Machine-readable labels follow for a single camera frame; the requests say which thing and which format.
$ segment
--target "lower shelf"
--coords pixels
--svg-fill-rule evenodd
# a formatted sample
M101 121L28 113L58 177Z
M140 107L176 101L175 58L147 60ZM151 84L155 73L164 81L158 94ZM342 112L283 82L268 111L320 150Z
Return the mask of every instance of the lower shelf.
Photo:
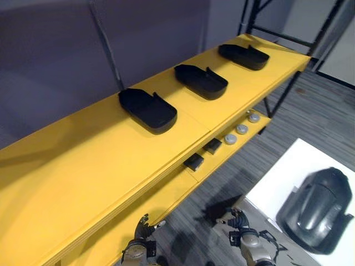
M185 166L178 167L158 183L158 185L136 200L129 208L67 254L61 260L61 266L112 265L116 262L121 256L121 251L133 238L134 229L142 215L149 213L149 222L151 224L163 219L201 181L206 179L270 122L269 118L260 113L258 114L261 116L261 119L255 124L247 120L247 114L239 118L232 127L216 137L223 144L214 155L204 150L198 152L205 160L196 172ZM235 131L237 124L247 125L248 133L245 135L237 134ZM234 145L224 143L223 138L229 133L237 136L237 142Z
M258 132L263 129L271 119L262 115L260 112L251 110L251 112L260 115L260 120L257 123L251 123L248 121L248 114L240 117L233 125L222 132L216 138L222 141L222 145L216 151L215 154L210 154L209 152L201 149L197 152L204 158L204 162L199 167L199 169L194 172L193 170L187 168L186 170L198 181L201 182L206 179L211 173L213 173L222 163L224 163L229 157L231 157L235 152L242 148L253 136L258 134ZM248 132L244 135L237 133L235 127L238 124L243 124L248 127ZM237 142L233 145L228 145L224 141L224 136L227 134L233 134L237 137Z

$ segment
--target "gray panel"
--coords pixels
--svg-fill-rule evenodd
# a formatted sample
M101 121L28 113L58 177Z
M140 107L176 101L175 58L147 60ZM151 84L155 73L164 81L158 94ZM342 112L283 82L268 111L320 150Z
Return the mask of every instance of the gray panel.
M0 4L0 147L117 90L86 1Z

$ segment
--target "gray wall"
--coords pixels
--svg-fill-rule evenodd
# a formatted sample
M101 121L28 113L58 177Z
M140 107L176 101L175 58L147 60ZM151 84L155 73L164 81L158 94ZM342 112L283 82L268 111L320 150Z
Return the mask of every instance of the gray wall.
M326 21L336 0L295 0L283 28L283 33L312 42ZM354 16L354 0L346 0L335 16L333 23L313 53L321 59L332 42L338 39ZM279 44L307 53L308 48L300 44L280 39Z
M233 38L244 4L97 2L126 86ZM292 2L274 0L258 24L282 30ZM0 148L117 90L85 0L1 0Z

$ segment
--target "black object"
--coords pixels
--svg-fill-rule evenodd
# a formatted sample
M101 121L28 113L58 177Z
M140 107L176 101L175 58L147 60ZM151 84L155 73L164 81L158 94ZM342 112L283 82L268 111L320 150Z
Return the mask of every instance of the black object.
M205 99L217 99L226 91L228 81L210 68L203 71L194 65L178 65L174 69L178 81Z
M209 143L204 146L204 150L211 154L215 154L216 150L221 146L222 142L213 138Z
M345 215L352 198L348 178L329 168L308 176L279 210L277 224L302 248L317 254L335 249L348 222Z
M193 171L196 171L204 162L204 158L199 154L192 154L185 162L184 165Z
M224 58L252 70L262 69L269 59L267 54L251 45L248 48L244 48L234 44L223 44L218 47L218 53Z
M123 109L153 134L168 131L176 122L178 112L157 93L151 96L140 89L126 89L118 95Z

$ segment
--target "cable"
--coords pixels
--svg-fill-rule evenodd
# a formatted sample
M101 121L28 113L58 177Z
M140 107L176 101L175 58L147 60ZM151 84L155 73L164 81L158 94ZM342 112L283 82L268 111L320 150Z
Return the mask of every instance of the cable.
M109 39L107 37L107 34L105 32L105 29L103 27L102 19L100 17L99 12L98 12L96 1L95 0L88 0L88 6L89 6L89 9L90 9L90 13L92 15L96 30L97 30L97 32L99 34L99 38L100 38L101 44L102 44L103 49L105 51L108 63L110 65L111 71L112 71L112 73L114 75L114 79L115 79L116 85L117 85L119 91L122 91L122 90L124 90L124 85L123 85L123 82L121 80L120 74L118 72L118 69L117 69L117 66L116 66L116 62L115 62L115 58L114 58L114 54L113 54L113 51L112 51L111 46L110 46L110 41L109 41Z

